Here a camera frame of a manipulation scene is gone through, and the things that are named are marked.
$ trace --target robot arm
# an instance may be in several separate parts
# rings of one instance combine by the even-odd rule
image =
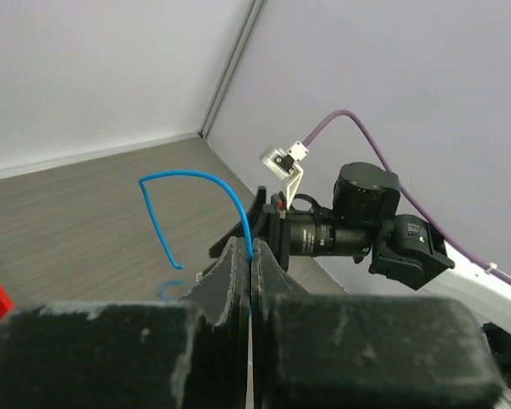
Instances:
[[[511,334],[511,285],[473,264],[446,242],[445,248],[455,267],[447,268],[421,290],[455,298]]]

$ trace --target white wall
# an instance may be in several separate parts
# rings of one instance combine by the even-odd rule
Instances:
[[[278,188],[259,154],[337,108],[454,237],[511,274],[511,0],[267,2],[209,142],[249,187]],[[326,205],[343,164],[378,163],[345,118],[311,148],[301,190]],[[408,291],[367,264],[319,261],[352,292]]]
[[[245,0],[0,0],[0,170],[196,131]]]

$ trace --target gray laminate floor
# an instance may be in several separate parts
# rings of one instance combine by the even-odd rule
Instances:
[[[165,237],[184,270],[170,265],[137,180],[177,168],[248,189],[199,138],[0,180],[0,282],[16,304],[48,300],[156,300],[167,279],[194,285],[207,250],[238,221],[215,184],[174,177],[149,182]],[[342,293],[312,259],[290,273],[311,292]]]

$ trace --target white bracket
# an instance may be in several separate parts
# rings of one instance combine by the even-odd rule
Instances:
[[[491,263],[488,265],[488,268],[485,270],[485,273],[490,274],[490,273],[492,273],[492,271],[494,271],[494,270],[497,270],[497,264],[495,264],[494,262],[491,262]]]
[[[269,147],[261,156],[260,160],[268,169],[274,173],[285,184],[285,207],[288,210],[296,196],[297,189],[301,185],[303,177],[303,168],[299,165],[308,154],[308,149],[299,141],[296,141],[288,152],[284,149]],[[284,168],[284,158],[290,156],[290,161],[293,159],[291,167]]]

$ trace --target purple cable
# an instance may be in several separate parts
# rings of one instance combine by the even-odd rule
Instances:
[[[312,141],[314,141],[314,139],[316,139],[316,136],[319,135],[319,133],[328,125],[329,122],[331,122],[333,119],[340,117],[342,115],[349,117],[350,119],[352,119],[354,121],[354,123],[356,125],[358,125],[359,130],[361,130],[361,133],[364,134],[365,139],[369,142],[369,144],[373,148],[373,151],[375,151],[376,156],[381,161],[382,166],[384,166],[384,169],[387,170],[388,172],[391,172],[392,168],[390,167],[390,164],[384,158],[384,155],[382,154],[381,149],[377,146],[375,140],[370,135],[367,128],[365,128],[365,125],[363,125],[361,123],[361,121],[359,120],[359,118],[356,116],[355,113],[348,111],[347,109],[340,109],[338,111],[334,111],[334,112],[330,113],[327,117],[325,117],[325,119],[322,122],[320,122],[316,128],[314,128],[314,130],[310,133],[310,135],[307,136],[307,138],[305,138],[305,140],[303,141],[303,145],[305,147],[308,147],[308,145]],[[422,207],[422,205],[420,203],[418,203],[418,201],[411,195],[411,192],[409,192],[407,189],[405,189],[403,184],[400,183],[399,186],[401,188],[402,194],[407,198],[407,200],[409,200],[411,202],[411,204],[415,207],[415,209],[417,209],[420,212],[420,214],[428,221],[428,223],[430,223],[434,228],[437,229],[437,231],[439,231],[443,235],[445,240],[448,241],[452,247],[457,249],[460,252],[460,254],[465,256],[470,262],[477,264],[483,270],[489,270],[492,275],[496,276],[500,280],[511,285],[511,276],[510,275],[505,274],[502,270],[499,270],[498,268],[493,268],[490,264],[483,262],[475,254],[469,252],[468,250],[463,248],[461,245],[459,245],[453,238],[451,238],[448,234],[445,233],[445,230],[434,220],[433,217],[431,217],[428,214],[428,212]]]

